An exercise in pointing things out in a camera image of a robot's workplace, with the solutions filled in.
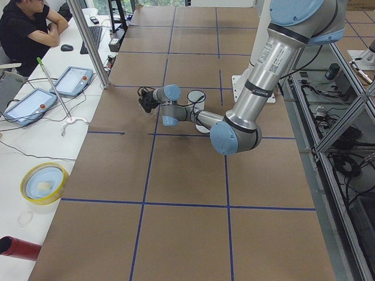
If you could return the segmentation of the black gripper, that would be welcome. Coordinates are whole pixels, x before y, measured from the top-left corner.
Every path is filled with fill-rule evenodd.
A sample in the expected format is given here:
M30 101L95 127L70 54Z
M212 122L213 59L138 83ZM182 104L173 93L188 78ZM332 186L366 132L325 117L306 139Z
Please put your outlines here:
M151 113L151 111L155 109L158 105L159 102L154 98L154 92L148 91L145 94L145 112Z

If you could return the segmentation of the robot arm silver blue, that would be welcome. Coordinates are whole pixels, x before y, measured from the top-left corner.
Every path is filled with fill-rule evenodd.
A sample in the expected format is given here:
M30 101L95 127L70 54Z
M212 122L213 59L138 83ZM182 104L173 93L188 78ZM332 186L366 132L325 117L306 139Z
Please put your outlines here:
M147 113L161 107L165 126L190 121L206 127L212 146L222 155L254 149L262 138L256 119L293 55L305 46L339 41L345 30L346 9L347 1L271 1L268 39L234 107L223 116L197 107L201 98L179 105L181 89L175 84L143 90L138 101Z

